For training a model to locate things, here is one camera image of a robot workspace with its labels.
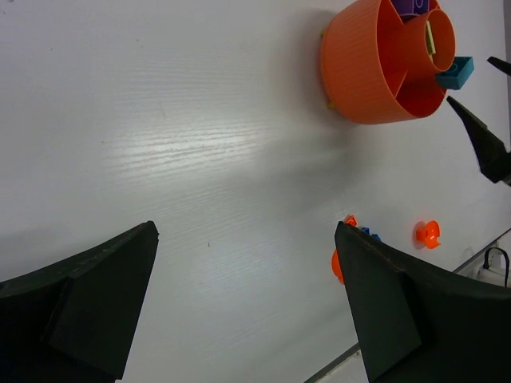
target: teal block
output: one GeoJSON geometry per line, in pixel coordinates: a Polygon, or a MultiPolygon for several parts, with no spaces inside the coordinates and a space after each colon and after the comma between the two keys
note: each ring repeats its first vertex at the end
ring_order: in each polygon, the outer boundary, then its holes
{"type": "Polygon", "coordinates": [[[443,89],[460,90],[469,79],[473,69],[473,58],[456,57],[453,66],[448,71],[437,74],[436,78],[443,89]]]}

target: orange bucket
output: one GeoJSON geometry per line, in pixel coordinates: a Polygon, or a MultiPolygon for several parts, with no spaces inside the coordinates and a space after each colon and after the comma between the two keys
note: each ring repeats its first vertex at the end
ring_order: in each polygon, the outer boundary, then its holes
{"type": "Polygon", "coordinates": [[[413,120],[433,114],[446,91],[434,75],[454,62],[454,28],[436,0],[403,23],[391,0],[357,0],[327,27],[320,67],[331,103],[360,124],[413,120]],[[430,23],[437,52],[426,45],[430,23]]]}

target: table surface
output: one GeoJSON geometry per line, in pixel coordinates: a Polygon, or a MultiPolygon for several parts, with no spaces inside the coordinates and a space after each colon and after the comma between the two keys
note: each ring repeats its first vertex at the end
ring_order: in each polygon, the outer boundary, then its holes
{"type": "MultiPolygon", "coordinates": [[[[349,0],[0,3],[0,279],[152,219],[127,383],[300,382],[356,343],[331,273],[348,213],[448,270],[511,226],[448,105],[356,126],[319,34],[349,0]],[[412,244],[417,221],[442,246],[412,244]]],[[[509,141],[502,0],[445,0],[476,72],[456,98],[509,141]]]]}

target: black cable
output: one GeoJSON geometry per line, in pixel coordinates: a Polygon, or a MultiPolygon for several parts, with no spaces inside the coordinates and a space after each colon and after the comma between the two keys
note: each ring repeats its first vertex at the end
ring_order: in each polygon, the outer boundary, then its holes
{"type": "Polygon", "coordinates": [[[489,253],[491,250],[499,250],[505,259],[505,279],[504,279],[504,287],[508,286],[508,278],[509,278],[509,256],[505,250],[502,250],[500,247],[491,247],[485,253],[485,263],[482,265],[483,269],[489,269],[489,253]]]}

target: purple block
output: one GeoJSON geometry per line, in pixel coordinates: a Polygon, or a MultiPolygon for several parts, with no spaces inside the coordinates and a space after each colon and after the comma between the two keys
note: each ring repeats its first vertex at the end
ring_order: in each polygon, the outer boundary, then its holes
{"type": "Polygon", "coordinates": [[[430,0],[392,0],[400,16],[425,14],[430,10],[430,0]]]}

